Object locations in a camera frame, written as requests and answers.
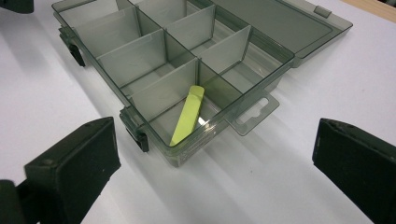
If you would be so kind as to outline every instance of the latch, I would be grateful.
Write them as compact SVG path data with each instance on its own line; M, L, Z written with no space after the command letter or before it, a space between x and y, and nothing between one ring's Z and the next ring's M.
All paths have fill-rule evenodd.
M326 18L326 19L329 18L330 14L332 14L332 12L329 9L321 7L321 6L315 7L314 12L317 13L319 16Z
M82 59L81 53L79 52L79 48L73 43L70 34L71 32L67 32L66 28L61 28L59 29L59 32L61 32L60 37L64 44L67 46L67 48L70 51L70 54L73 56L73 58L76 60L78 65L84 67L85 63L84 60Z
M134 141L137 143L137 145L140 147L140 149L143 152L149 152L149 139L145 133L140 133L137 135L137 137L134 137L134 135L131 132L129 132L128 129L126 129L126 131L128 132L129 135L132 136Z

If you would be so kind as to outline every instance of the box lid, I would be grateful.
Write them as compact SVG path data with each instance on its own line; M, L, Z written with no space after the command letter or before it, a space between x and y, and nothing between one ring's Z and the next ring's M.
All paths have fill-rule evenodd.
M294 67L345 34L352 23L304 0L212 0L295 54Z

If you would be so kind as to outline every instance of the plastic organizer box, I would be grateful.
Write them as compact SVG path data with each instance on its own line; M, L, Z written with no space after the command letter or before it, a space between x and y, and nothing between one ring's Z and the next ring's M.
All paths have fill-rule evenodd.
M53 8L73 56L83 65L80 49L125 105L120 118L136 143L148 151L149 138L174 166L229 125L251 131L279 106L269 92L282 75L352 26L305 1L67 0ZM205 89L195 130L170 147L193 85ZM253 106L260 115L247 118Z

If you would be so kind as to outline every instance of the black plastic piece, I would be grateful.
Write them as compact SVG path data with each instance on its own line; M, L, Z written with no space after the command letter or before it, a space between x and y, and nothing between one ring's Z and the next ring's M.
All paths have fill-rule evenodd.
M35 11L34 0L0 0L0 7L22 14Z
M17 189L15 188L14 183L9 180L0 180L0 223L26 223Z
M81 53L76 45L69 45L68 46L70 53L72 54L73 58L76 59L79 66L85 67L84 60L82 59Z
M315 166L374 223L396 223L396 147L347 123L321 119Z
M0 191L0 198L9 198L0 200L0 223L19 211L14 204L26 220L20 223L80 223L119 168L113 118L86 123L25 165L19 202L9 183L7 192Z
M137 145L140 147L140 149L143 152L149 152L149 139L148 136L145 133L140 133L136 138L134 137L133 134L131 134L128 129L126 130L129 135L132 136L134 141L137 143Z

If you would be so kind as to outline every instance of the white surface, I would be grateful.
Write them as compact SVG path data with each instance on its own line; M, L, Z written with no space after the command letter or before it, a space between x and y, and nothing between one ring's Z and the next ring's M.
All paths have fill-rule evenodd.
M113 116L122 167L83 223L371 223L311 161L319 118L354 124L396 145L396 24L340 1L311 0L354 27L273 92L281 106L245 137L228 128L180 168L139 151L122 105L59 38L50 2L0 9L0 178L81 124Z

